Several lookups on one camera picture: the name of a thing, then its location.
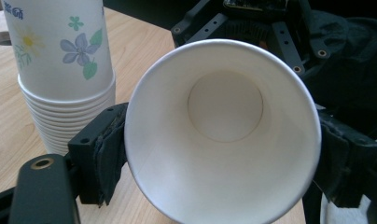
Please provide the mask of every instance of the flower print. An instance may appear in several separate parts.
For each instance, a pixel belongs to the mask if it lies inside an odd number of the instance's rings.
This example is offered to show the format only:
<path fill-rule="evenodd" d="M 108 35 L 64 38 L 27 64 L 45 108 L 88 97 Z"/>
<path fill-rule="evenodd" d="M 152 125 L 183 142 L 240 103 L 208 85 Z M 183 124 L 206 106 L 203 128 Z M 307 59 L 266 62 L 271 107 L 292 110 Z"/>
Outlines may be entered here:
<path fill-rule="evenodd" d="M 39 50 L 45 47 L 42 37 L 36 35 L 29 26 L 26 29 L 22 29 L 20 26 L 14 25 L 14 29 L 19 37 L 19 43 L 16 43 L 16 45 L 21 46 L 23 52 L 38 57 L 40 55 Z"/>
<path fill-rule="evenodd" d="M 99 47 L 100 45 L 89 45 L 84 33 L 77 36 L 75 44 L 64 39 L 61 41 L 61 49 L 67 53 L 63 57 L 63 62 L 72 63 L 77 61 L 79 65 L 84 66 L 90 62 L 90 57 L 87 54 L 95 53 Z"/>
<path fill-rule="evenodd" d="M 84 25 L 83 22 L 79 21 L 80 17 L 70 17 L 69 19 L 71 21 L 71 22 L 69 22 L 69 26 L 73 27 L 73 29 L 75 31 L 78 31 L 78 29 L 80 28 L 80 26 Z"/>

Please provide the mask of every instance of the white paper cup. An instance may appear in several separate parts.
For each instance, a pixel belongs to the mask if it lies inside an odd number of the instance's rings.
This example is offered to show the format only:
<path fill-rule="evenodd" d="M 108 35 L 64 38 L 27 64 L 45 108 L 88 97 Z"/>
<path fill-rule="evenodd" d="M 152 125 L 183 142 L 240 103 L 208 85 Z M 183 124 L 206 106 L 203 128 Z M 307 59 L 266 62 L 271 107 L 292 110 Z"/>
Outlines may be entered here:
<path fill-rule="evenodd" d="M 80 101 L 48 101 L 28 91 L 20 81 L 21 91 L 48 153 L 64 155 L 67 143 L 103 110 L 115 104 L 116 82 L 103 94 Z"/>
<path fill-rule="evenodd" d="M 18 83 L 21 87 L 21 91 L 25 98 L 30 100 L 30 102 L 44 110 L 56 113 L 75 113 L 81 111 L 89 111 L 95 106 L 103 103 L 106 99 L 115 99 L 116 94 L 116 75 L 114 74 L 113 79 L 110 80 L 107 88 L 101 92 L 94 94 L 93 96 L 86 97 L 81 100 L 75 101 L 64 101 L 64 100 L 51 100 L 44 98 L 41 95 L 36 95 L 35 93 L 29 91 L 21 81 L 21 75 L 18 74 Z"/>
<path fill-rule="evenodd" d="M 27 90 L 82 101 L 107 89 L 114 74 L 103 1 L 9 0 L 3 7 Z"/>
<path fill-rule="evenodd" d="M 136 86 L 125 124 L 140 190 L 179 223 L 271 223 L 311 183 L 320 124 L 270 52 L 211 39 L 174 49 Z"/>

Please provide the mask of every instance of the wooden table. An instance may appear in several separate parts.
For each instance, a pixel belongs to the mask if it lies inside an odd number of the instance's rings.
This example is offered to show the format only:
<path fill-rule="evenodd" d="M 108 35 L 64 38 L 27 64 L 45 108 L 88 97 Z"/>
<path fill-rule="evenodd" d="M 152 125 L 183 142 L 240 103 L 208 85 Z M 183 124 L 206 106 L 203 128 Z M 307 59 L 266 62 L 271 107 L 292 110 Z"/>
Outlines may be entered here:
<path fill-rule="evenodd" d="M 106 9 L 112 64 L 117 72 L 117 104 L 128 102 L 139 78 L 162 55 L 174 49 L 170 31 Z M 3 11 L 0 32 L 7 31 Z M 28 160 L 46 154 L 17 83 L 11 46 L 0 46 L 0 192 L 15 186 Z M 82 223 L 175 223 L 150 204 L 136 186 L 128 165 L 108 206 L 83 205 Z M 305 223 L 301 202 L 275 223 Z"/>

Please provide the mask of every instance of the blue flower print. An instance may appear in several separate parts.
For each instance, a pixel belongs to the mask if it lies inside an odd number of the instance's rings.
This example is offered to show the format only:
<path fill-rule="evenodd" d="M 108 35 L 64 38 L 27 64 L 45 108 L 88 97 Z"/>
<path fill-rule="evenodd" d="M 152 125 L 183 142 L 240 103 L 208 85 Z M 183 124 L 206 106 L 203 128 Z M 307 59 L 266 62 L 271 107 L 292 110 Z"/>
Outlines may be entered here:
<path fill-rule="evenodd" d="M 84 33 L 77 36 L 75 44 L 69 40 L 63 39 L 61 41 L 61 49 L 67 52 L 63 57 L 63 62 L 73 63 L 77 61 L 79 65 L 84 66 L 86 63 L 90 62 L 90 57 L 87 54 L 95 53 L 99 47 L 100 45 L 96 44 L 89 45 Z"/>

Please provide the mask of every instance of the stack of paper cups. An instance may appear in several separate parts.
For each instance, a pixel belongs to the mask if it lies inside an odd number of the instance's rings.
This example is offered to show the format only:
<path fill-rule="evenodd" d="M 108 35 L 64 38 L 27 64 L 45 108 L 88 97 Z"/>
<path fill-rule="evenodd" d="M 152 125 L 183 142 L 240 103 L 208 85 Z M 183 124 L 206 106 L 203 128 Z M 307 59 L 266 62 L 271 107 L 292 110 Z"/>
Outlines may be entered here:
<path fill-rule="evenodd" d="M 18 82 L 48 153 L 115 104 L 102 0 L 4 0 Z"/>

